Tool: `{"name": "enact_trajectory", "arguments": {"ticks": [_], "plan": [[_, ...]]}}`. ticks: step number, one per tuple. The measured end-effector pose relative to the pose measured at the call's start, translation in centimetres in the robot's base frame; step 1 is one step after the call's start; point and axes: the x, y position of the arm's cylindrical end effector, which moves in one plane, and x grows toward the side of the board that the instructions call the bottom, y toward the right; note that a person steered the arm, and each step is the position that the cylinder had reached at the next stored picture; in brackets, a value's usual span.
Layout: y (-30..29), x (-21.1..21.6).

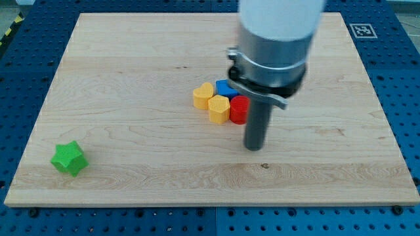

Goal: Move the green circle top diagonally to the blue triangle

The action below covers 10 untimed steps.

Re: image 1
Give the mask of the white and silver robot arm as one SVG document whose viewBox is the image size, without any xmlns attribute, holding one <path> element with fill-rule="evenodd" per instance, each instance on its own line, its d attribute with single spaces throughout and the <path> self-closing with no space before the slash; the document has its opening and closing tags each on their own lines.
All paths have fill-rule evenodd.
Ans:
<svg viewBox="0 0 420 236">
<path fill-rule="evenodd" d="M 250 108 L 285 109 L 306 72 L 311 40 L 326 0 L 241 0 L 238 36 L 227 50 L 228 83 Z"/>
</svg>

